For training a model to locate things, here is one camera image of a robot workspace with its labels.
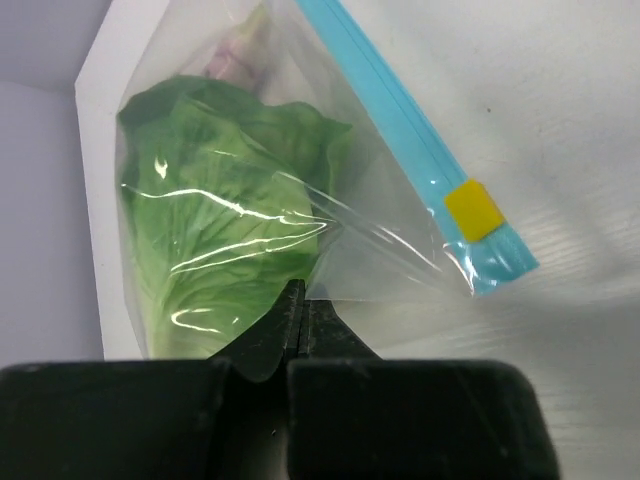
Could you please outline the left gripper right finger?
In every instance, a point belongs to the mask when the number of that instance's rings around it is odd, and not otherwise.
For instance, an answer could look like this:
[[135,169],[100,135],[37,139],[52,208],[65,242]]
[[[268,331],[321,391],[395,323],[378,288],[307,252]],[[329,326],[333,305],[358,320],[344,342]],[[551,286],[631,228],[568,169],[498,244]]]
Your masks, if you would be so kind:
[[287,367],[293,479],[556,479],[535,390],[494,360],[384,360],[328,301]]

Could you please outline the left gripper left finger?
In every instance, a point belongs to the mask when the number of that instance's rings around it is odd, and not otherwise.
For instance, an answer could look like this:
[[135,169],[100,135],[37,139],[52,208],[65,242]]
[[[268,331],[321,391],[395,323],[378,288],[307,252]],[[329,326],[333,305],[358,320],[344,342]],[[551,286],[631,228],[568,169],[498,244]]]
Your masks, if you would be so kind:
[[305,288],[203,360],[19,364],[1,372],[5,479],[216,479],[228,441],[286,410]]

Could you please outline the yellow zip slider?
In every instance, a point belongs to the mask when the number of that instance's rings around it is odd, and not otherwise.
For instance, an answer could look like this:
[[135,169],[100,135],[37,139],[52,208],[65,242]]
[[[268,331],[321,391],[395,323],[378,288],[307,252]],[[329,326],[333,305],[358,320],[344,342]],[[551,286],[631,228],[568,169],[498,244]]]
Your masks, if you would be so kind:
[[485,186],[469,179],[451,191],[444,204],[464,239],[476,243],[506,223]]

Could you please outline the clear zip top bag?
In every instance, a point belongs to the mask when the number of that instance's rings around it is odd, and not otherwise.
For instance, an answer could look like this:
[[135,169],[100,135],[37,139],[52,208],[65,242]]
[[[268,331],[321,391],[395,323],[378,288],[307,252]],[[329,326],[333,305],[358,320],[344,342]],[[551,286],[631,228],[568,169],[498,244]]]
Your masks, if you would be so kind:
[[310,300],[480,297],[537,260],[339,1],[173,1],[117,115],[143,354],[206,358]]

